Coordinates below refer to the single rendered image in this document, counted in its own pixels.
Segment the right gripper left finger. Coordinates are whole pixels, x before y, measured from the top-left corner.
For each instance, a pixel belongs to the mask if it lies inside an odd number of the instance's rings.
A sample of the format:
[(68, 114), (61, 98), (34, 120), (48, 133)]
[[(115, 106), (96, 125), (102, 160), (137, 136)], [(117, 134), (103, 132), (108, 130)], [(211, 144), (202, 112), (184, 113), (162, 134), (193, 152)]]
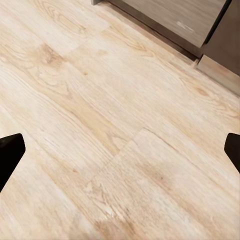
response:
[(0, 138), (0, 193), (26, 151), (21, 133)]

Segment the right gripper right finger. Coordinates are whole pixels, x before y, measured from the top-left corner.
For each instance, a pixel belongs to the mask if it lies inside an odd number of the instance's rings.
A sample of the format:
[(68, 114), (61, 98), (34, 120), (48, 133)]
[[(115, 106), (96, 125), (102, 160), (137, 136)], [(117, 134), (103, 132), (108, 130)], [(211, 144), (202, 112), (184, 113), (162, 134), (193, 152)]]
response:
[(240, 173), (240, 135), (235, 133), (229, 133), (227, 135), (224, 151), (235, 165)]

